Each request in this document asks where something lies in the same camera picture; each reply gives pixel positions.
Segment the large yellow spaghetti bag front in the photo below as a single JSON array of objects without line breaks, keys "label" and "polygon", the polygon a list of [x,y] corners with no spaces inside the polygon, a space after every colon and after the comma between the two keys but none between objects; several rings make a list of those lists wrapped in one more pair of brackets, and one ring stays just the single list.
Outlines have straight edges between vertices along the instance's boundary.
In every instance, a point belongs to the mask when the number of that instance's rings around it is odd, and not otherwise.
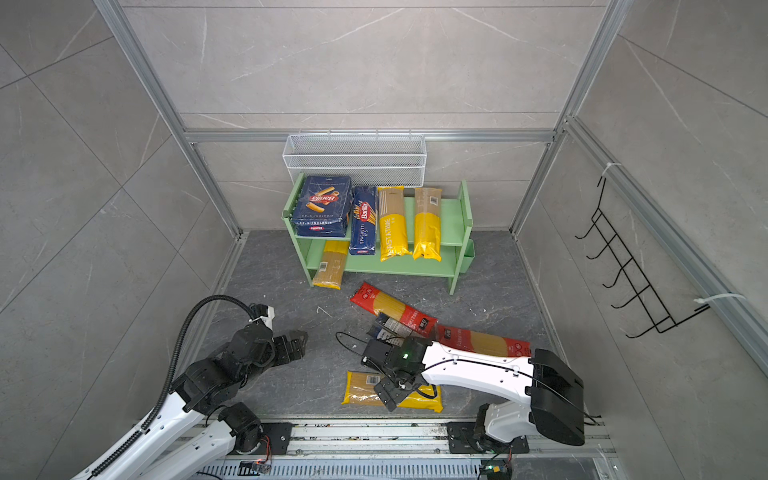
[{"label": "large yellow spaghetti bag front", "polygon": [[[381,380],[380,374],[348,371],[342,404],[385,407],[375,391],[375,386]],[[442,390],[440,387],[421,387],[410,393],[398,404],[398,407],[441,413],[443,411]]]}]

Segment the blue Barilla spaghetti box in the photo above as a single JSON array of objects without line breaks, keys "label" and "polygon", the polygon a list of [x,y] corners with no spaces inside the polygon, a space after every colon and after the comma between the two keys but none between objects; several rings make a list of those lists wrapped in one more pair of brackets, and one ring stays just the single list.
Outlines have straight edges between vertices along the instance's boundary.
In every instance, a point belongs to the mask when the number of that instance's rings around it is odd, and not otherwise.
[{"label": "blue Barilla spaghetti box", "polygon": [[356,186],[353,189],[350,255],[365,256],[375,253],[378,224],[377,202],[376,186]]}]

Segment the yellow spaghetti bag with lettering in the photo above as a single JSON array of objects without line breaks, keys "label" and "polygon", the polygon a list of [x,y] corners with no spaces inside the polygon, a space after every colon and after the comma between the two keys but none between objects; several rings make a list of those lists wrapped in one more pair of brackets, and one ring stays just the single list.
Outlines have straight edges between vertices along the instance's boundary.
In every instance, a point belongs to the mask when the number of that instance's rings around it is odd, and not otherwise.
[{"label": "yellow spaghetti bag with lettering", "polygon": [[410,255],[404,187],[378,188],[380,260]]}]

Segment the blue Barilla rigatoni box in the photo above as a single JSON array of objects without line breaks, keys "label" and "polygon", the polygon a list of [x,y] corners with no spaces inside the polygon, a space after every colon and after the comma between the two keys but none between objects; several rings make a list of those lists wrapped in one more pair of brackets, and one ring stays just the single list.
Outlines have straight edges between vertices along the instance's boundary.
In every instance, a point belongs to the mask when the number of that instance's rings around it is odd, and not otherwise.
[{"label": "blue Barilla rigatoni box", "polygon": [[290,217],[301,237],[346,235],[352,202],[349,176],[307,176]]}]

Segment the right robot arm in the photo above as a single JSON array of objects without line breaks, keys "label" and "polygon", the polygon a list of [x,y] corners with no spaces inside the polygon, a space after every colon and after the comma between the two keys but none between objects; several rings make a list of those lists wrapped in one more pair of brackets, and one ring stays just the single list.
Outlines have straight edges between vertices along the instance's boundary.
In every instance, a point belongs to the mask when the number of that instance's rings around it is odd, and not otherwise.
[{"label": "right robot arm", "polygon": [[381,375],[374,391],[390,411],[423,387],[461,387],[505,400],[479,409],[474,433],[478,439],[509,444],[539,434],[568,446],[585,444],[583,380],[550,350],[500,357],[419,337],[400,345],[372,339],[361,364]]}]

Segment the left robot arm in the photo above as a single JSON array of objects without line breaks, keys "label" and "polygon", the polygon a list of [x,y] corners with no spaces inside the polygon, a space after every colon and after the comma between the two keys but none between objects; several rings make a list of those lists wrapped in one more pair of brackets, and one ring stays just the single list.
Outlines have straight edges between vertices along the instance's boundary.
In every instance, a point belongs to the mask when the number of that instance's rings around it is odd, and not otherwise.
[{"label": "left robot arm", "polygon": [[77,479],[185,479],[232,451],[252,453],[267,445],[261,420],[239,390],[271,368],[303,358],[308,334],[276,337],[255,320],[208,357],[188,366],[142,421]]}]

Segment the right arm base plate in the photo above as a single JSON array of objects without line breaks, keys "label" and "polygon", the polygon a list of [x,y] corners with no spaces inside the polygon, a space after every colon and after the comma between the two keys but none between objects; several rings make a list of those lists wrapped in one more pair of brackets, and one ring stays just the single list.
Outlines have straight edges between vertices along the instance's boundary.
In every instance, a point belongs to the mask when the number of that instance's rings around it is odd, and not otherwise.
[{"label": "right arm base plate", "polygon": [[477,433],[472,422],[448,422],[446,424],[448,449],[451,454],[527,454],[530,447],[526,437],[517,437],[510,443],[502,443]]}]

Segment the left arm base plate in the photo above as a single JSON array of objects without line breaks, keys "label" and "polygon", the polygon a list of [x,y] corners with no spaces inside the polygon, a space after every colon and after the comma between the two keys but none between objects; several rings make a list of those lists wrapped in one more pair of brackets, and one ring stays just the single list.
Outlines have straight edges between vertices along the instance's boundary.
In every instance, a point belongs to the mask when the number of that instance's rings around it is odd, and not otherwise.
[{"label": "left arm base plate", "polygon": [[289,422],[268,422],[249,426],[235,435],[233,454],[286,455],[294,425]]}]

